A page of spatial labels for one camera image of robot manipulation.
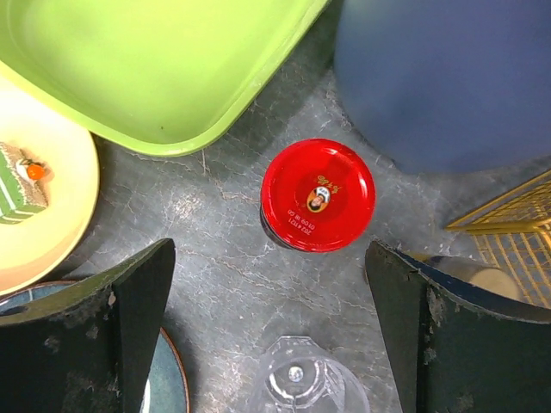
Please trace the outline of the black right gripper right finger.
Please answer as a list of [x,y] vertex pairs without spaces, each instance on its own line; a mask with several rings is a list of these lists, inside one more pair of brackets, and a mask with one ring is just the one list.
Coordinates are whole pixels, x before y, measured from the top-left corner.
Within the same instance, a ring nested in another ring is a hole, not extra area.
[[550,311],[379,241],[365,255],[404,412],[548,412]]

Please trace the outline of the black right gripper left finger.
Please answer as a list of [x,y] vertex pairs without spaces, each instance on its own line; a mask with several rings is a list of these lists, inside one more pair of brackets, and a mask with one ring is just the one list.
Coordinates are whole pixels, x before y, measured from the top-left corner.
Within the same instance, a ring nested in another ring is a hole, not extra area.
[[176,262],[164,238],[1,313],[3,412],[137,412]]

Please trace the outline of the small brown bottle tan cap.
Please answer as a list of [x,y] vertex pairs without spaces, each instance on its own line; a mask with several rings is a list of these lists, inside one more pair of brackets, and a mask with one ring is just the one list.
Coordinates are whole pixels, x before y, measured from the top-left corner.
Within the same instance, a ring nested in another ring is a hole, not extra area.
[[517,301],[522,300],[523,295],[517,283],[501,268],[460,256],[429,256],[412,253],[411,257],[491,293]]

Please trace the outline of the blue ceramic plate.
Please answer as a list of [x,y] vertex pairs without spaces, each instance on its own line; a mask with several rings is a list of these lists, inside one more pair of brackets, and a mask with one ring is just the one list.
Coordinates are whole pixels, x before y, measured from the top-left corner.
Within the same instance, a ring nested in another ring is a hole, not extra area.
[[[56,280],[37,284],[1,298],[1,312],[57,293],[74,280]],[[152,359],[140,412],[189,412],[189,388],[182,360],[173,341],[161,328]]]

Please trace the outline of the red lid sauce jar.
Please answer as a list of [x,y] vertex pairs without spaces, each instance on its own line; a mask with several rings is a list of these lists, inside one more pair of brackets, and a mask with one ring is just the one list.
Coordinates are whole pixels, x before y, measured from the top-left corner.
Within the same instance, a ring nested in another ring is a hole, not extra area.
[[260,189],[260,222],[281,246],[308,253],[356,241],[375,212],[375,181],[359,155],[330,139],[304,139],[269,164]]

